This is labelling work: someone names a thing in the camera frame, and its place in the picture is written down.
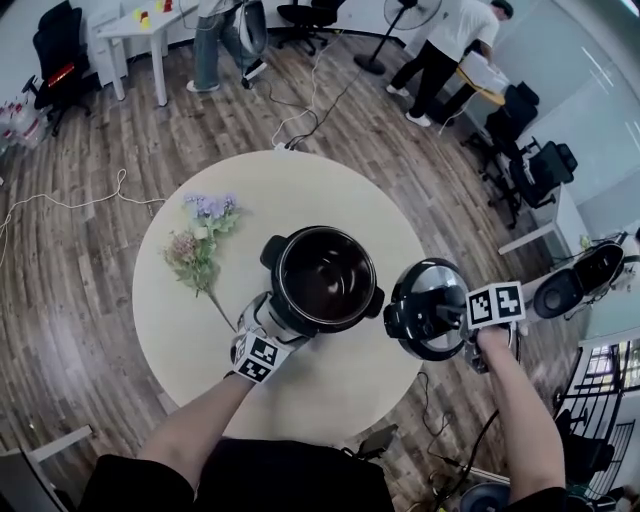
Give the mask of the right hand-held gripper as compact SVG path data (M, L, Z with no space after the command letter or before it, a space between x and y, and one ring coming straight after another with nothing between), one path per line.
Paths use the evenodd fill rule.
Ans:
M466 313L462 317L464 358L476 373L488 368L477 343L482 328L500 327L508 333L508 346L518 338L518 323L526 318L520 281L493 283L468 292Z

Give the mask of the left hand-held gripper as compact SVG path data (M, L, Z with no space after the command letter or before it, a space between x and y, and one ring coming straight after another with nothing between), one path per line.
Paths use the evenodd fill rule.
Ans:
M256 296L242 311L237 334L231 344L232 370L255 384L261 384L293 353L310 341L309 337L269 337L273 333L270 292Z

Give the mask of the grey electric pressure cooker body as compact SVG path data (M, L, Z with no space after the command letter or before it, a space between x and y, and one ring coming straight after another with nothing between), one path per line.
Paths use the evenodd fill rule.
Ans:
M382 310L385 294L371 257L337 228L317 225L274 235L260 262L271 275L270 309L290 332L306 338L335 334Z

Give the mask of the pressure cooker lid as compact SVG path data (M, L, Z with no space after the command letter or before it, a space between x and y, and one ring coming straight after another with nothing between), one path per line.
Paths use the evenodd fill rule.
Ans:
M416 263L400 276L383 310L387 335L420 360L454 357L464 345L459 331L466 321L467 292L454 264L441 258Z

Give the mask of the person's left forearm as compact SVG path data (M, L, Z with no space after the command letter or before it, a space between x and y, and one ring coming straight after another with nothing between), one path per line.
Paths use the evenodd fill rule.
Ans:
M196 488L202 469L254 383L233 373L174 411L144 443L137 457L163 464Z

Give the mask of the artificial flower bouquet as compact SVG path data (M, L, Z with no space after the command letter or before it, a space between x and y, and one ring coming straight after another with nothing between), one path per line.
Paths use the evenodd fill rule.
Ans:
M162 251L166 264L178 282L190 288L196 297L207 297L232 332L237 328L216 298L214 287L220 271L216 261L218 245L234 231L241 208L231 194L188 193L182 200L187 227L172 232Z

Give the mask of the white desk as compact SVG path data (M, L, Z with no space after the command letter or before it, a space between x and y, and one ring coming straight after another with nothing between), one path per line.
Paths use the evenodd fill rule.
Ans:
M589 239L589 233L565 185L559 187L554 206L553 215L546 224L501 246L498 253L506 255L551 233L556 235L569 255L581 253L584 250L582 242Z
M170 12L160 12L155 5L155 0L149 0L140 7L141 11L149 13L150 28L148 30L143 30L140 26L141 21L135 20L133 14L129 14L107 25L99 34L99 37L106 39L108 46L111 46L111 42L117 39L143 38L149 42L157 103L163 107L167 104L163 67L163 58L168 53L167 31L174 23L183 21L187 14L193 12L198 6L198 0L172 0L172 10ZM110 49L110 58L115 95L119 101L123 101L126 94L121 78L115 69L115 58L112 49Z

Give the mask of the person's black shirt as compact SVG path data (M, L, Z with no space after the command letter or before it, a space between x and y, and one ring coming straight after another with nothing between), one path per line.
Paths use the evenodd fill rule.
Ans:
M395 512L381 467L335 448L225 438L197 485L156 461L101 456L78 512Z

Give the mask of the black flat device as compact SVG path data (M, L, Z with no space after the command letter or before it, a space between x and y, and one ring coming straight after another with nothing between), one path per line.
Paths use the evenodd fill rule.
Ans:
M397 430L398 426L392 424L373 432L361 442L356 457L361 460L380 458L391 445Z

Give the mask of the black round pot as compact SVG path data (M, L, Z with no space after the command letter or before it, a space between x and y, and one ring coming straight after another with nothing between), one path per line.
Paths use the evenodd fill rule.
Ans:
M504 512L510 487L496 482L480 483L467 490L459 502L459 512Z

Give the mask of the round yellow table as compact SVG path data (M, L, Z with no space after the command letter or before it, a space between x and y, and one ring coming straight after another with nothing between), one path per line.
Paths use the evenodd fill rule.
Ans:
M476 85L464 73L461 67L456 69L455 75L462 80L462 85L443 105L441 115L443 120L442 126L447 126L448 124L453 123L454 119L464 111L469 101L475 96L481 96L498 107L505 104L505 96L502 92L495 93Z

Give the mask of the white box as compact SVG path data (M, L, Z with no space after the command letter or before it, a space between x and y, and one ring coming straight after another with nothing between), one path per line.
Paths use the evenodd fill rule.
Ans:
M503 93L509 86L509 80L504 73L490 65L488 60L477 52L468 53L459 67L465 76L481 89L498 94Z

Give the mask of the black standing fan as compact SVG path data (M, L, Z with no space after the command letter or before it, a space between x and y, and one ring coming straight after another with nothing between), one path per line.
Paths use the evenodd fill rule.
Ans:
M411 31L429 22L440 10L443 0L385 0L384 17L389 28L370 54L357 54L353 60L362 70L381 76L385 65L378 59L384 44L394 30Z

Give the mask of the pack of water bottles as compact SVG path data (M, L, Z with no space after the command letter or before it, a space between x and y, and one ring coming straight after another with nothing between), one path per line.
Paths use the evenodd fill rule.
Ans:
M0 105L0 150L16 144L36 148L46 135L46 121L28 95Z

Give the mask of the black office chair red stripe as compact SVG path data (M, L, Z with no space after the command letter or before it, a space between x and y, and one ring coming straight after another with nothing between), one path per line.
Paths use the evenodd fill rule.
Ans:
M88 75L87 45L81 42L80 36L82 13L80 7L72 7L64 0L40 18L32 39L40 63L41 84L35 85L36 76L33 75L22 93L34 95L37 110L50 107L46 114L48 121L57 114L51 131L53 137L58 136L61 121L71 107L80 107L86 117L92 114L82 98L101 88L97 76Z

